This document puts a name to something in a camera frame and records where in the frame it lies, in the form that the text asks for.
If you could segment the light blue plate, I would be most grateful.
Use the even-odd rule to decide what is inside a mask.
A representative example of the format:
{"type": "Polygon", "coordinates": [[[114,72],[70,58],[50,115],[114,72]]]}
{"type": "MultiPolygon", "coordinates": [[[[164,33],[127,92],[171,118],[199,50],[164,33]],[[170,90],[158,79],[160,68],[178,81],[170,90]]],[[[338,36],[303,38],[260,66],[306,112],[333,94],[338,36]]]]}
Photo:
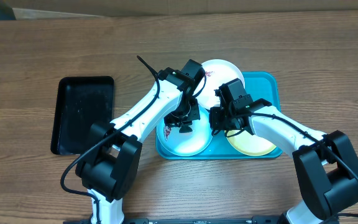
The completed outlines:
{"type": "Polygon", "coordinates": [[[156,127],[156,150],[166,159],[185,159],[203,152],[212,140],[209,113],[200,108],[200,119],[193,121],[189,133],[169,128],[161,121],[156,127]]]}

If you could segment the pink green sponge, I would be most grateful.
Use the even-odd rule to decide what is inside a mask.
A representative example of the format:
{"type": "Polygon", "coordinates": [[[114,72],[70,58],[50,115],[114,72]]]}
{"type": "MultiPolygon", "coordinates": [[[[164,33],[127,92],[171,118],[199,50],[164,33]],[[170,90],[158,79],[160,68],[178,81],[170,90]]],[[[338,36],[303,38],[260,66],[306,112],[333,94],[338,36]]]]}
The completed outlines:
{"type": "Polygon", "coordinates": [[[191,133],[193,131],[191,125],[182,125],[179,129],[179,133],[191,133]]]}

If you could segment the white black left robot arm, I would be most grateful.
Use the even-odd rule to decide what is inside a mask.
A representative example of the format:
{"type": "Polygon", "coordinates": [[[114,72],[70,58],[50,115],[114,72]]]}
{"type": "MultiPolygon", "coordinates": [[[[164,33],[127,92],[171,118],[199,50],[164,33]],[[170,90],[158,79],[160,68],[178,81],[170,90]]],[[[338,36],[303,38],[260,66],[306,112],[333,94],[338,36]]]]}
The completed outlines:
{"type": "Polygon", "coordinates": [[[189,60],[181,70],[151,70],[155,83],[124,115],[110,123],[95,123],[75,173],[93,203],[90,223],[122,223],[122,199],[132,187],[142,143],[150,132],[174,111],[187,114],[188,100],[205,76],[202,65],[189,60]]]}

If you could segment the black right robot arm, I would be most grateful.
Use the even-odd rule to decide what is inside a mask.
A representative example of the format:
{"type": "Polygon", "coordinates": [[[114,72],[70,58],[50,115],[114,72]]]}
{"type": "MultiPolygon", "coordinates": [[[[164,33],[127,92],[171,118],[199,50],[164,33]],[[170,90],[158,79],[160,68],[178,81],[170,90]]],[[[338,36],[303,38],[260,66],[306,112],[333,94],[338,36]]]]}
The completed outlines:
{"type": "Polygon", "coordinates": [[[338,223],[358,218],[358,156],[341,131],[326,134],[282,114],[271,102],[256,101],[236,78],[214,89],[219,106],[210,109],[212,134],[243,132],[263,138],[293,159],[302,201],[277,223],[338,223]]]}

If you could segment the teal plastic tray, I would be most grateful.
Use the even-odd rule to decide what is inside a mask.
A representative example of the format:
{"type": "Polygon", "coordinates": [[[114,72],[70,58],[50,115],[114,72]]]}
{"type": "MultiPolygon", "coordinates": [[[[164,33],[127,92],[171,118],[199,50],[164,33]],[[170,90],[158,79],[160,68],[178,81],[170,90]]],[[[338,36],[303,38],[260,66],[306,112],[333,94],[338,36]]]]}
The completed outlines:
{"type": "MultiPolygon", "coordinates": [[[[242,72],[245,80],[245,90],[251,95],[253,100],[263,98],[271,102],[279,111],[280,99],[276,79],[267,72],[242,72]]],[[[219,133],[212,138],[209,146],[202,152],[193,156],[177,156],[165,149],[158,136],[155,137],[155,147],[161,157],[165,159],[194,159],[194,160],[213,160],[213,159],[275,159],[282,154],[278,147],[272,152],[263,156],[248,156],[232,147],[223,133],[219,133]]]]}

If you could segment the black plastic tray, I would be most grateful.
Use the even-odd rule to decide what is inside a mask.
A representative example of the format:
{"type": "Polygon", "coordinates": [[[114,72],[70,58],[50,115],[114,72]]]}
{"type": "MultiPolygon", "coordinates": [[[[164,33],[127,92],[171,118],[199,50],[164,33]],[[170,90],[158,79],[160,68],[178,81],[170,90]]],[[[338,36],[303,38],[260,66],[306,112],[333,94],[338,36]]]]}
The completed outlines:
{"type": "Polygon", "coordinates": [[[82,154],[91,126],[109,123],[114,108],[110,76],[65,77],[58,84],[50,150],[56,155],[82,154]]]}

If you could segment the yellow plate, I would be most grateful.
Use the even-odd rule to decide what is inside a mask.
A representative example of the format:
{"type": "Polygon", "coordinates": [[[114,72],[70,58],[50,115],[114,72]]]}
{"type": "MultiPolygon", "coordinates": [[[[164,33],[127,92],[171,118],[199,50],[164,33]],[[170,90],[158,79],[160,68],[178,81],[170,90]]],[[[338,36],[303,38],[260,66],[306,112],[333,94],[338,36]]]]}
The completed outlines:
{"type": "Polygon", "coordinates": [[[264,156],[276,149],[276,145],[270,141],[251,135],[247,131],[227,138],[227,140],[234,149],[247,156],[264,156]]]}

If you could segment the white plate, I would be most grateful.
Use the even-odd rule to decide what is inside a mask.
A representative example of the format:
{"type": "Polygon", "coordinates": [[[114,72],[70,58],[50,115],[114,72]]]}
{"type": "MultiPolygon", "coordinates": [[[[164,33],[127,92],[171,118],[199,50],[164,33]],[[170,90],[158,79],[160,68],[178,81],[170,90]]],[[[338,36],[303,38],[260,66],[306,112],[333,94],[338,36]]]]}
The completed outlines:
{"type": "Polygon", "coordinates": [[[199,105],[207,110],[211,107],[219,106],[220,100],[219,97],[215,95],[215,90],[222,84],[238,78],[242,82],[242,86],[245,87],[242,72],[231,62],[222,59],[212,59],[203,62],[202,68],[206,76],[201,80],[195,93],[204,87],[196,99],[199,105]]]}

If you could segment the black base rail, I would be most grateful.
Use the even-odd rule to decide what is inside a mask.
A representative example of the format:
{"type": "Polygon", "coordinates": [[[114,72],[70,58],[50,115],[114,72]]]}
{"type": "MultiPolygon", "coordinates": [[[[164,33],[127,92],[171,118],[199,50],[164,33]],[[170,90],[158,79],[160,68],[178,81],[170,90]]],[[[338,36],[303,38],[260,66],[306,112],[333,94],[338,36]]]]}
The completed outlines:
{"type": "Polygon", "coordinates": [[[159,219],[125,218],[122,224],[289,224],[284,215],[256,215],[252,218],[159,219]]]}

